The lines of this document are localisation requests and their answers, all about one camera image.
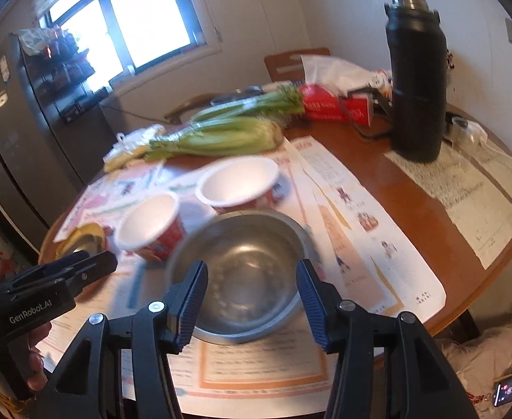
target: silver bolt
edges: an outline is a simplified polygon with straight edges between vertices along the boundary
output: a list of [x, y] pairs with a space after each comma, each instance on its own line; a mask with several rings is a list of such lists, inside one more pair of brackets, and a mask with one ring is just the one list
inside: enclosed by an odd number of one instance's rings
[[151, 304], [149, 304], [149, 311], [150, 312], [160, 312], [161, 310], [163, 310], [165, 308], [165, 304], [162, 303], [161, 301], [155, 301], [155, 302], [152, 302]]
[[355, 310], [356, 305], [353, 301], [349, 301], [349, 299], [344, 299], [339, 303], [339, 308], [344, 312], [352, 312]]
[[415, 322], [415, 315], [411, 312], [403, 312], [401, 314], [401, 320], [405, 321], [405, 323], [411, 324]]
[[89, 323], [91, 324], [99, 324], [103, 320], [104, 316], [102, 313], [93, 313], [93, 315], [89, 317]]

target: wooden table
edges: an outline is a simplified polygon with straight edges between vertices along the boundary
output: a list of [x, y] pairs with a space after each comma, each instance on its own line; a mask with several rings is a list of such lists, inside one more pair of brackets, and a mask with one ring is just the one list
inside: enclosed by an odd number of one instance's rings
[[[417, 247], [446, 290], [446, 305], [425, 324], [432, 335], [464, 313], [512, 258], [511, 239], [494, 263], [483, 269], [442, 204], [384, 157], [390, 149], [388, 139], [365, 141], [350, 125], [317, 122], [297, 122], [285, 135], [288, 139], [311, 135], [322, 143], [356, 175]], [[489, 133], [489, 138], [506, 149], [493, 134]], [[169, 161], [166, 168], [179, 176], [212, 160], [183, 156]], [[60, 216], [46, 235], [41, 263], [54, 260], [53, 238], [65, 216]]]

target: red box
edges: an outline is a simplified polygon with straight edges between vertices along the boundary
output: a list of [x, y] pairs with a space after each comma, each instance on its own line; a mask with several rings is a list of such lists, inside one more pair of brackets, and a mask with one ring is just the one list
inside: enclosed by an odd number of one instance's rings
[[[319, 85], [303, 85], [300, 88], [303, 95], [305, 116], [314, 121], [349, 122], [350, 119], [341, 111], [337, 96]], [[372, 123], [372, 96], [356, 94], [342, 100], [344, 107], [350, 113], [353, 121], [361, 126], [370, 127]]]

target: phone screen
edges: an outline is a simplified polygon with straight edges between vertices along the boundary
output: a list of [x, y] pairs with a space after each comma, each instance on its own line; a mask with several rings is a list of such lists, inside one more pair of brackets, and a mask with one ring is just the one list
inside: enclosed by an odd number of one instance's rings
[[494, 406], [501, 406], [512, 402], [512, 376], [501, 380], [494, 393]]

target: celery bunch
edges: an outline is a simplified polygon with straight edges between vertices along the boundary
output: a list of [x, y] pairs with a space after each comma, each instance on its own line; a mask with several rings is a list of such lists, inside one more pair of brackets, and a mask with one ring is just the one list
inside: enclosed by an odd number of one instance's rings
[[190, 121], [195, 123], [209, 119], [230, 119], [241, 116], [274, 119], [282, 115], [302, 113], [304, 113], [304, 106], [301, 92], [294, 86], [280, 86], [277, 91], [272, 93], [201, 110]]
[[180, 154], [238, 156], [276, 149], [283, 142], [280, 126], [254, 117], [212, 118], [191, 122], [173, 134], [159, 135], [149, 142], [146, 160], [168, 159]]

